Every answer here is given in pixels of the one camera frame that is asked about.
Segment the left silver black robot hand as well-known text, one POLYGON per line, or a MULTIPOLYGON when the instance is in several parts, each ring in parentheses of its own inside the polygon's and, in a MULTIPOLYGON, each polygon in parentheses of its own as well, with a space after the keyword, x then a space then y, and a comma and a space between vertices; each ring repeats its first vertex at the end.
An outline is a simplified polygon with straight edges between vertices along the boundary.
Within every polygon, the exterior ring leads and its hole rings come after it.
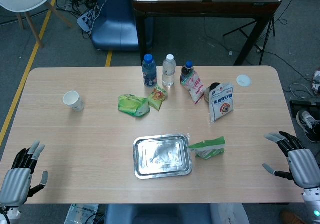
POLYGON ((15 157, 11 169, 6 173, 0 190, 0 204, 6 208, 18 208, 28 198, 45 188, 48 172, 42 173, 39 185, 31 187, 31 182, 39 157, 45 145, 36 140, 30 148, 22 149, 15 157))

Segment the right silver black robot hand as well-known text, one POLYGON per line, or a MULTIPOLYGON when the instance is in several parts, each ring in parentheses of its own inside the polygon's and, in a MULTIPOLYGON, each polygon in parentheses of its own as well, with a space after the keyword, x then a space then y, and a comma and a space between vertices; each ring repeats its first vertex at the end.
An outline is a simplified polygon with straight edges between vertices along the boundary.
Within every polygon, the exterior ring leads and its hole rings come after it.
POLYGON ((264 137, 278 145, 289 166, 288 172, 276 171, 264 163, 262 166, 268 173, 293 180, 302 189, 313 189, 320 186, 320 168, 316 158, 297 137, 283 131, 267 133, 264 137))

